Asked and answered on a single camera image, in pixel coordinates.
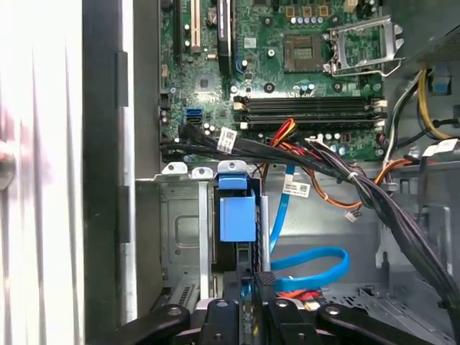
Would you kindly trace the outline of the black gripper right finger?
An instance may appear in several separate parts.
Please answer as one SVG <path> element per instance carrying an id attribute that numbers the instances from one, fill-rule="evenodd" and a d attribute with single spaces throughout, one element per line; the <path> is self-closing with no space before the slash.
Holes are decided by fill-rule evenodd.
<path id="1" fill-rule="evenodd" d="M 254 276 L 262 303 L 268 344 L 427 344 L 428 342 L 371 317 L 362 308 L 327 303 L 308 312 L 289 298 L 278 298 L 275 276 Z"/>

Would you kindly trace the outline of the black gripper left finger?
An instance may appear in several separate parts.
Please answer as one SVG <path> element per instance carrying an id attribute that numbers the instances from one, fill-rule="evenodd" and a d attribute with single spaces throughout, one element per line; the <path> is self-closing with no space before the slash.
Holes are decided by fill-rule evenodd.
<path id="1" fill-rule="evenodd" d="M 223 295 L 199 300 L 193 310 L 164 304 L 117 328 L 115 344 L 252 344 L 254 245 L 236 244 L 236 269 L 224 273 Z"/>

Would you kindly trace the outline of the person's hand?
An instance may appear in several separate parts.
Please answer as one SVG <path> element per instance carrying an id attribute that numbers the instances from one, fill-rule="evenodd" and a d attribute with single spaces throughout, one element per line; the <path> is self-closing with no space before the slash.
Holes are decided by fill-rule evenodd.
<path id="1" fill-rule="evenodd" d="M 2 160 L 12 173 L 6 188 L 11 200 L 44 193 L 55 184 L 55 112 L 49 107 L 20 103 L 1 105 Z"/>

